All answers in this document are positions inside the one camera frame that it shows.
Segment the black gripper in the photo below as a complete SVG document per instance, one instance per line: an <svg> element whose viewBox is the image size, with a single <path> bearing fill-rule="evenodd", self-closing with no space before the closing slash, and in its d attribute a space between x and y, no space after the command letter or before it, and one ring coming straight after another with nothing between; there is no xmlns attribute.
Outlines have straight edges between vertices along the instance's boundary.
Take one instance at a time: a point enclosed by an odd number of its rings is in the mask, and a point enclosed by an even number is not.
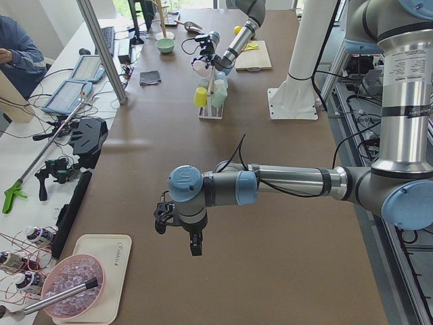
<svg viewBox="0 0 433 325"><path fill-rule="evenodd" d="M170 200L166 201L166 194L164 191L160 196L160 201L157 203L156 210L154 211L155 230L158 234L164 234L166 227L182 227L185 231L189 232L189 246L192 256L202 255L202 230L207 226L208 217L207 213L194 223L186 223L181 220L180 213L175 207L175 203Z"/></svg>
<svg viewBox="0 0 433 325"><path fill-rule="evenodd" d="M208 68L212 65L211 61L219 44L220 34L218 32L200 34L194 38L194 41L199 43L200 53L198 57L193 59L193 67Z"/></svg>

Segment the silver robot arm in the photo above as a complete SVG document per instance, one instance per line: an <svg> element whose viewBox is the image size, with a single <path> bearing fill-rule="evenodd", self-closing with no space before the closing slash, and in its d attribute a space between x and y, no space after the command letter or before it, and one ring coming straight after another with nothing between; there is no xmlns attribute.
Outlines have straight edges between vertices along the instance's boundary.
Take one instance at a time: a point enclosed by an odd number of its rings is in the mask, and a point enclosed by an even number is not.
<svg viewBox="0 0 433 325"><path fill-rule="evenodd" d="M161 199L154 212L159 234L168 226L181 227L189 233L192 255L201 255L208 208L252 204L261 191L347 200L404 230L431 225L426 134L432 110L432 2L355 1L347 37L384 52L378 159L370 167L331 169L231 161L206 173L177 167L168 176L170 200Z"/></svg>
<svg viewBox="0 0 433 325"><path fill-rule="evenodd" d="M201 77L207 77L212 68L222 71L226 75L231 72L237 57L244 50L247 43L261 27L265 19L265 0L260 1L232 1L232 4L244 12L248 19L236 34L234 40L227 48L222 57L215 51L220 41L220 35L211 31L194 38L201 48L198 57L191 62L192 68Z"/></svg>

